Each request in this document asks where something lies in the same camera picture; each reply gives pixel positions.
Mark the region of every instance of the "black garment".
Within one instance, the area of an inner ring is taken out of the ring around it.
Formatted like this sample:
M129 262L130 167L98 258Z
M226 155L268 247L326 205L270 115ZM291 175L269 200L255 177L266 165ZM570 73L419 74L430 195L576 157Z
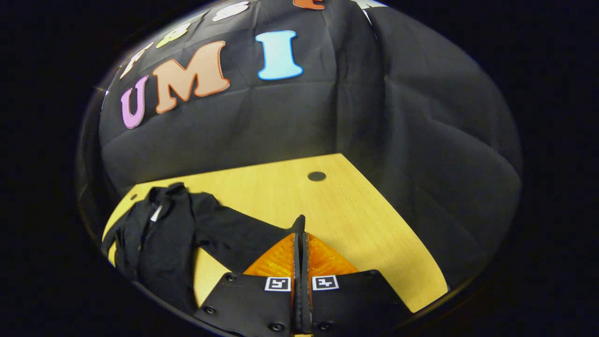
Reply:
M156 221L152 215L159 209ZM182 183L152 188L135 203L102 242L128 280L143 284L176 308L193 314L193 249L200 246L229 270L244 272L285 236L304 231L301 215L285 230L221 206L208 193L191 194Z

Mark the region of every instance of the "wooden table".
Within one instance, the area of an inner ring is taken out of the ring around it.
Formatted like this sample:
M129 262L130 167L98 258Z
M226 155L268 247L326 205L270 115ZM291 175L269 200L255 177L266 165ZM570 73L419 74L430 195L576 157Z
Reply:
M308 179L324 172L322 181ZM447 292L447 284L422 242L395 209L342 154L141 183L123 198L104 235L150 188L184 182L189 192L207 192L239 212L289 228L298 215L305 231L323 240L360 271L377 269L406 306L418 311ZM114 264L113 245L109 259ZM201 305L228 272L203 249L197 250L194 289Z

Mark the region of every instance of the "screw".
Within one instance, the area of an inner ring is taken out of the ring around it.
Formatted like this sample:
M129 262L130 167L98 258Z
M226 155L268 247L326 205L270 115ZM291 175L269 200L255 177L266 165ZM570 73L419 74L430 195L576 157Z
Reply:
M283 330L285 330L285 326L284 326L284 325L282 325L281 323L273 323L273 324L270 324L270 325L268 326L268 328L269 328L269 329L271 329L272 331L275 331L275 332L279 332L279 331L283 331Z
M320 329L321 331L328 331L331 330L333 328L333 324L329 323L329 322L323 322L318 324L318 329Z
M208 315L213 315L216 313L216 309L212 308L211 306L205 306L204 307L204 311L206 312L206 314Z

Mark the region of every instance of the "light wood tabletop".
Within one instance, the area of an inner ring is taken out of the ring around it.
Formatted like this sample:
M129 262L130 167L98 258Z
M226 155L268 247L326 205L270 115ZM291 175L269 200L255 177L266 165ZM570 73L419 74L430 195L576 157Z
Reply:
M308 174L323 172L312 181ZM104 230L152 187L183 182L191 193L213 194L224 206L289 228L305 215L305 231L318 237L360 271L377 269L409 310L416 312L447 292L439 266L408 224L342 155L332 154L141 183L115 208ZM114 264L115 245L109 260ZM229 270L196 250L194 289L201 305Z

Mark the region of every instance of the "pink letter u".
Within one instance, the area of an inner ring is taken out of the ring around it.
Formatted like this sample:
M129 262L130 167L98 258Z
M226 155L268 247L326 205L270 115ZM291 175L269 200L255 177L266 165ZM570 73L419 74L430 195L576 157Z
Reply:
M139 125L141 120L144 118L144 112L146 111L146 93L144 90L146 87L146 81L148 81L148 76L142 77L135 84L135 88L137 89L137 110L135 111L135 114L131 114L131 107L129 106L129 98L131 97L132 89L125 91L123 96L120 98L123 110L123 121L125 122L127 129L133 129L137 127L137 125Z

